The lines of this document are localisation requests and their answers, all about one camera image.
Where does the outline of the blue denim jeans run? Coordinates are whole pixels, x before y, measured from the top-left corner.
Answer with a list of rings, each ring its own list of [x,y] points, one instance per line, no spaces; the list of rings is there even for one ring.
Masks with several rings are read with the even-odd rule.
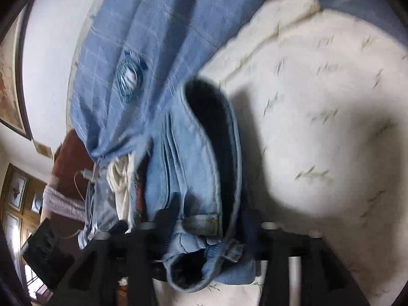
[[[241,214],[247,206],[234,109],[215,86],[184,83],[150,134],[145,213],[170,207],[174,228],[154,256],[153,273],[175,290],[192,293],[210,283],[248,285],[257,265],[246,247]]]

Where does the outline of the lilac cloth on headboard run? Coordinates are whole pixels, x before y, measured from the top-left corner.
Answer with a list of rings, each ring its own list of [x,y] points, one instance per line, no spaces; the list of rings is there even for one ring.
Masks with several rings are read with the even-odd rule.
[[[49,185],[43,192],[42,209],[79,222],[86,220],[83,201],[67,198]]]

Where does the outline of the wooden door with glass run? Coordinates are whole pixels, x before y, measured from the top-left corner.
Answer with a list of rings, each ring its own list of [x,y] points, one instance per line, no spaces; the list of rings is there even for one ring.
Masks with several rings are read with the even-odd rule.
[[[20,250],[25,241],[40,225],[40,200],[46,184],[9,164],[1,186],[1,223],[17,276],[32,301],[43,287]]]

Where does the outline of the grey patterned quilt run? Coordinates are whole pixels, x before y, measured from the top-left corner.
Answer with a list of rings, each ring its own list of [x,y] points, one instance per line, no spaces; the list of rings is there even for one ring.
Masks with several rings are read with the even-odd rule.
[[[108,232],[118,222],[115,194],[107,182],[107,167],[100,167],[96,182],[87,184],[85,214],[84,228],[78,234],[78,245],[81,249],[84,249],[95,235]]]

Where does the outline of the white phone charger plug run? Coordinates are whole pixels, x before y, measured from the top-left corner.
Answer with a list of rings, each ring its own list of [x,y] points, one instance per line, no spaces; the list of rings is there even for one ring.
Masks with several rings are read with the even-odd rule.
[[[80,173],[84,179],[88,180],[91,183],[95,183],[99,178],[100,167],[98,164],[95,164],[91,170],[83,169]]]

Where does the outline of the framed horse painting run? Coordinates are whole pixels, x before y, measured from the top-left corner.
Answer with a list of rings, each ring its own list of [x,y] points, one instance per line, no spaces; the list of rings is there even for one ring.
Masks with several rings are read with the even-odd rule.
[[[1,123],[28,140],[32,133],[23,95],[22,61],[34,1],[27,2],[1,40]]]

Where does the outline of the cream leaf-print bedsheet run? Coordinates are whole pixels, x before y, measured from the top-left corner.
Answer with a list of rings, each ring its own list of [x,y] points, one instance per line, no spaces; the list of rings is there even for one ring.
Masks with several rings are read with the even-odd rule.
[[[407,30],[385,0],[269,0],[200,76],[268,231],[323,237],[371,305],[407,283]]]

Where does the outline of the blue plaid blanket with emblem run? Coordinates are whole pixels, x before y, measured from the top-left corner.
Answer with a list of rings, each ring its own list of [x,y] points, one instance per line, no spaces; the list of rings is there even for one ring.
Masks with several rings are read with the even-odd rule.
[[[136,148],[178,86],[266,0],[103,0],[76,61],[70,118],[94,161]],[[407,0],[319,0],[407,43]]]

